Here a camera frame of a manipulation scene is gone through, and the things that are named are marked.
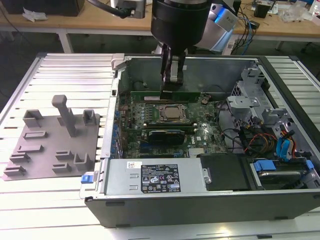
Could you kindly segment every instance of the gray peg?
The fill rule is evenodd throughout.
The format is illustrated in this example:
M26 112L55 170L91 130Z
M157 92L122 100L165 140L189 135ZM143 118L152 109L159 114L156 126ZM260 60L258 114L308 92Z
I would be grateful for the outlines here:
M67 97L65 95L54 95L52 99L52 105L56 107L61 115L61 118L65 124L66 129L70 137L76 136L76 127L74 124L73 117L69 114L68 108L66 106Z

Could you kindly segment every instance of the power supply label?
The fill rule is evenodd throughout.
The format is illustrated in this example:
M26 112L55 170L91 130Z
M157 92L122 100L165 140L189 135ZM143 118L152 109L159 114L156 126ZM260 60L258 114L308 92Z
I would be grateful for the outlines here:
M181 192L178 165L142 165L141 191L144 194Z

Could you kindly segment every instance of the motherboard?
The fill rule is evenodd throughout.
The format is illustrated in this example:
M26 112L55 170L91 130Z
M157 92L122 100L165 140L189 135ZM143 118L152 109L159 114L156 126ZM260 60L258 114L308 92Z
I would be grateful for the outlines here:
M219 102L203 99L181 104L122 100L122 158L195 158L227 152L216 123Z

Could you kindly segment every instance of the blue tab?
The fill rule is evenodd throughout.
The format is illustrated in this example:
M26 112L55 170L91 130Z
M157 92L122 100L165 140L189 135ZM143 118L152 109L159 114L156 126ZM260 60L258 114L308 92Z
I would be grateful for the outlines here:
M260 163L258 162L258 161L256 161L256 162L254 162L253 163L253 166L254 166L254 168L255 168L255 170L257 171L257 172L259 172L259 171L261 171L261 165L260 165Z
M93 184L94 183L94 176L93 175L82 175L81 176L81 183L82 184Z
M276 170L276 166L272 160L258 160L253 163L253 166L257 172Z
M280 158L282 158L285 162L289 162L289 159L287 158L289 146L290 146L290 141L288 139L284 140L281 153L280 153Z
M306 166L308 167L309 170L315 168L315 166L314 166L314 164L312 163L311 160L306 160L306 161L305 161L305 164L306 164Z
M281 157L281 149L282 149L283 142L284 142L284 139L282 137L279 137L278 142L276 144L276 155L278 157Z

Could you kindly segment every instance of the floor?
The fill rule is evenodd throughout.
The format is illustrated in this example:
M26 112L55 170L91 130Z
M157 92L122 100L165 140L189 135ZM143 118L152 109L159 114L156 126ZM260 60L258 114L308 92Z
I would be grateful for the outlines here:
M15 91L37 53L63 52L56 34L24 33L23 36L15 33L13 42L0 39L0 111ZM157 46L156 40L149 36L73 34L71 42L75 53L150 54ZM304 53L301 49L306 45L305 42L285 42L281 51L275 50L276 44L275 41L254 40L246 55L297 56L320 80L320 44L311 44ZM199 50L196 53L211 54L206 50Z

